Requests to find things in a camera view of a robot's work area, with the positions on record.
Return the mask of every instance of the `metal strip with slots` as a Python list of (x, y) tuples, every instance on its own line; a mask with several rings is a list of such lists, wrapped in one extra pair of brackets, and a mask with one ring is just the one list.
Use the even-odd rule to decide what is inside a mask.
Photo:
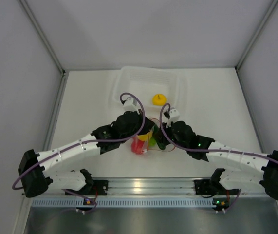
[[(58, 197), (35, 198), (32, 207), (90, 207), (82, 198)], [(97, 199), (99, 208), (212, 208), (212, 198), (102, 198)]]

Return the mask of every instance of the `white table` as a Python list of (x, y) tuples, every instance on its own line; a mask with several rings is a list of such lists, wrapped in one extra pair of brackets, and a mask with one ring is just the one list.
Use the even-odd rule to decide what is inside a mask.
[[(179, 99), (180, 120), (197, 134), (212, 137), (244, 151), (260, 152), (259, 143), (234, 68), (170, 69), (184, 82), (185, 97)], [(110, 100), (119, 70), (71, 71), (52, 148), (77, 140), (123, 113)], [(148, 113), (148, 117), (158, 117)], [(84, 167), (93, 177), (210, 177), (214, 165), (198, 161), (186, 152), (149, 151), (137, 156), (130, 142), (119, 149), (88, 159)]]

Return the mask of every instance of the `gray wall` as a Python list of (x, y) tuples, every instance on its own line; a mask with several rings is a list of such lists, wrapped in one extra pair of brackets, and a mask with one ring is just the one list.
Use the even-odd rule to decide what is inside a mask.
[(278, 7), (239, 75), (264, 149), (278, 150)]
[(65, 68), (235, 66), (271, 0), (28, 0)]
[(60, 74), (16, 0), (0, 0), (0, 234), (11, 233), (26, 150), (41, 150)]

